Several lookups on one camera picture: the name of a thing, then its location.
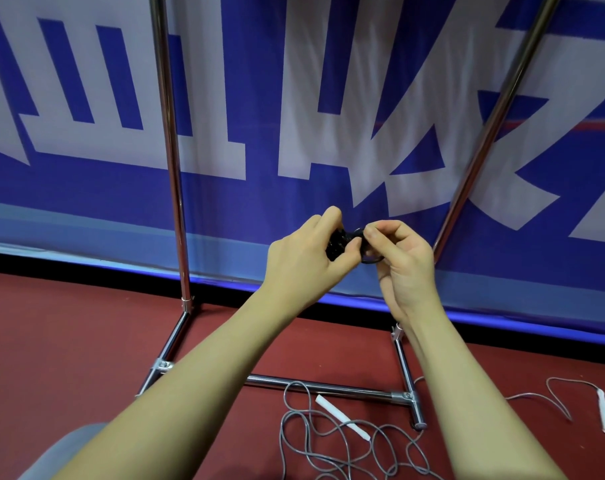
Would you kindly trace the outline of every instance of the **gray fabric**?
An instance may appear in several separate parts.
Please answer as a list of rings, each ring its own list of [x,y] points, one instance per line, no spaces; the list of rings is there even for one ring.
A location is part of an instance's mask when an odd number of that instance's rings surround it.
[[[106,423],[88,424],[72,431],[45,451],[18,480],[50,480],[105,426]]]

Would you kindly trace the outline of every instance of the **cable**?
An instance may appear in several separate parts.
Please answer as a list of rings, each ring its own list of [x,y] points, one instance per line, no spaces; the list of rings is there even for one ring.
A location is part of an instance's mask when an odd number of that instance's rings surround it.
[[[420,377],[414,379],[414,384],[416,384],[419,381],[424,380],[424,379],[425,379],[424,376],[420,376]],[[547,390],[550,392],[550,394],[552,396],[554,396],[554,399],[551,399],[551,398],[547,397],[546,395],[538,394],[535,392],[523,392],[521,394],[508,396],[505,399],[507,401],[512,401],[514,399],[520,399],[523,397],[541,397],[543,399],[546,399],[550,403],[552,403],[554,406],[556,406],[556,408],[558,408],[563,413],[563,416],[565,416],[565,418],[567,418],[569,421],[572,422],[573,418],[571,417],[569,409],[567,409],[567,406],[565,406],[565,404],[558,398],[558,396],[554,393],[554,391],[552,390],[552,387],[550,386],[550,382],[554,381],[554,380],[587,384],[589,386],[594,387],[594,389],[596,389],[596,392],[598,393],[598,400],[599,400],[598,407],[601,411],[601,421],[603,422],[603,432],[605,432],[605,420],[603,419],[603,408],[605,408],[605,393],[594,383],[591,383],[588,381],[583,381],[580,379],[563,379],[560,377],[550,377],[550,378],[547,378],[547,380],[545,381],[545,385],[547,386]],[[307,391],[307,399],[308,399],[307,409],[293,408],[287,402],[287,392],[288,392],[289,388],[294,384],[302,385],[302,387],[305,388],[305,391]],[[383,474],[385,480],[388,480],[390,477],[396,476],[396,474],[399,472],[400,467],[410,467],[410,468],[413,468],[414,470],[416,470],[421,475],[431,475],[439,480],[444,480],[440,475],[436,474],[435,472],[433,472],[431,470],[431,468],[429,466],[429,461],[427,460],[427,457],[426,457],[424,451],[422,451],[422,449],[420,448],[420,446],[418,444],[419,439],[422,437],[422,435],[423,435],[423,433],[425,433],[425,431],[421,431],[418,434],[418,436],[416,436],[415,438],[412,438],[403,429],[401,429],[398,426],[395,426],[393,424],[383,424],[382,426],[376,426],[375,424],[373,424],[369,421],[364,421],[364,420],[349,420],[346,422],[338,423],[329,414],[327,414],[323,411],[315,410],[312,408],[311,392],[309,391],[309,389],[307,388],[307,386],[304,383],[298,382],[298,381],[293,381],[287,385],[287,387],[284,389],[284,392],[282,393],[282,400],[284,401],[284,405],[288,409],[288,411],[282,416],[282,419],[280,420],[280,432],[279,432],[279,440],[278,440],[278,443],[280,446],[280,457],[282,460],[282,480],[285,480],[285,477],[287,475],[287,465],[286,465],[286,460],[284,457],[284,446],[285,445],[291,451],[304,455],[305,458],[307,458],[307,461],[309,462],[309,464],[315,470],[320,472],[320,474],[318,476],[316,476],[315,480],[321,480],[323,478],[330,478],[333,480],[351,480],[352,470],[358,470],[364,474],[369,475],[373,480],[378,480],[378,477],[374,473],[357,465],[358,462],[364,460],[365,458],[369,457],[370,455],[373,456],[374,461],[376,462],[376,465],[378,466],[380,473]],[[331,423],[333,424],[333,428],[331,428],[329,431],[324,431],[324,432],[319,431],[314,426],[314,419],[313,419],[314,416],[322,416],[322,417],[330,420]],[[286,435],[284,434],[285,424],[288,421],[290,421],[291,419],[295,419],[295,418],[302,420],[302,423],[305,425],[305,446],[304,446],[303,450],[300,450],[300,449],[294,447],[289,442]],[[344,426],[347,426],[349,424],[367,426],[368,428],[371,428],[374,430],[374,432],[371,434],[371,441],[369,442],[369,449],[367,450],[366,453],[364,453],[363,455],[358,456],[356,458],[352,458],[351,451],[349,450],[349,443],[347,442],[347,437],[345,436],[345,432],[342,429]],[[396,451],[394,450],[394,446],[392,445],[392,441],[389,439],[389,436],[387,436],[385,434],[385,432],[383,431],[384,429],[394,429],[395,431],[398,431],[403,436],[405,436],[405,438],[408,439],[409,442],[405,446],[405,456],[407,457],[407,460],[408,460],[407,463],[398,461]],[[338,432],[340,434],[340,436],[343,439],[343,442],[345,443],[345,448],[346,448],[346,453],[347,453],[346,460],[342,460],[341,458],[335,458],[330,455],[325,455],[325,454],[313,451],[313,449],[312,449],[312,433],[315,433],[316,435],[319,435],[319,436],[329,436],[336,432]],[[392,453],[392,458],[394,460],[393,460],[392,465],[389,468],[384,468],[381,465],[378,455],[376,454],[376,449],[374,448],[374,442],[376,440],[376,436],[383,437],[383,439],[387,443],[387,446],[390,449],[390,452]],[[422,460],[424,462],[424,465],[425,465],[424,467],[417,465],[416,463],[414,463],[413,460],[411,460],[411,457],[410,457],[411,447],[414,447],[419,452],[419,454],[422,457]],[[316,463],[314,463],[315,461],[323,462],[324,468],[317,465]]]

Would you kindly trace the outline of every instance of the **person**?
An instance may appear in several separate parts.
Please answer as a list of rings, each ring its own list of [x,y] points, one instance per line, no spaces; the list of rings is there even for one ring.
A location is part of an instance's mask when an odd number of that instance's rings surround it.
[[[262,286],[227,322],[106,425],[55,480],[191,479],[258,359],[361,260],[361,239],[331,262],[342,215],[330,207],[269,248]],[[458,480],[565,479],[500,394],[438,298],[429,244],[400,221],[367,225],[383,297],[413,347]]]

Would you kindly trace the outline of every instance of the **person's right hand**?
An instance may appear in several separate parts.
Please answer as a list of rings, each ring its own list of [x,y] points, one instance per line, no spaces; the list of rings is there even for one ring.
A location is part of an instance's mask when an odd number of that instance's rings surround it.
[[[440,306],[434,281],[431,246],[400,221],[378,221],[365,227],[365,238],[385,259],[378,263],[383,298],[397,321],[429,306]]]

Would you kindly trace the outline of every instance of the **metal frame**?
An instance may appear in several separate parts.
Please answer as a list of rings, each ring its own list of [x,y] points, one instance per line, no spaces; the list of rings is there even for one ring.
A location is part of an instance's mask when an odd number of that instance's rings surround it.
[[[500,126],[502,125],[509,106],[511,105],[516,90],[529,67],[536,48],[545,33],[549,20],[551,19],[559,0],[544,0],[539,13],[534,21],[532,28],[521,44],[520,51],[516,56],[512,68],[506,78],[504,87],[500,93],[499,100],[487,121],[481,135],[481,143],[474,153],[467,173],[461,182],[452,204],[445,218],[442,229],[435,243],[435,257],[438,259],[442,252],[451,229],[462,209],[462,205],[469,196],[471,188],[474,185],[483,162],[490,151]],[[189,265],[186,248],[186,229],[183,209],[182,189],[180,182],[180,160],[178,154],[178,135],[176,133],[176,120],[174,112],[173,87],[171,81],[170,62],[169,62],[169,44],[167,31],[167,9],[165,0],[149,0],[151,6],[151,22],[153,25],[153,39],[156,53],[156,66],[158,68],[158,86],[160,89],[160,103],[162,108],[163,128],[165,131],[165,145],[167,148],[167,167],[169,168],[169,178],[171,184],[172,203],[174,211],[174,225],[176,228],[176,247],[178,249],[178,269],[180,274],[180,285],[182,291],[183,313],[178,323],[171,332],[169,339],[165,343],[160,355],[151,366],[147,377],[140,387],[138,395],[144,393],[158,380],[164,373],[173,367],[173,358],[176,355],[178,347],[183,339],[184,333],[191,325],[192,319],[197,315],[199,309],[194,306],[195,300],[190,291]],[[245,382],[246,385],[254,387],[266,387],[283,390],[288,385],[290,390],[305,391],[305,387],[312,394],[323,394],[335,397],[346,397],[350,399],[360,399],[363,401],[377,401],[381,403],[400,404],[408,406],[411,411],[411,426],[417,431],[427,427],[422,409],[420,406],[419,395],[415,390],[413,379],[407,358],[403,350],[402,339],[403,329],[396,324],[392,332],[392,342],[401,367],[401,374],[405,384],[405,391],[380,391],[374,389],[347,387],[335,384],[325,384],[310,381],[300,381],[298,379],[285,379],[270,376],[260,376],[251,374]]]

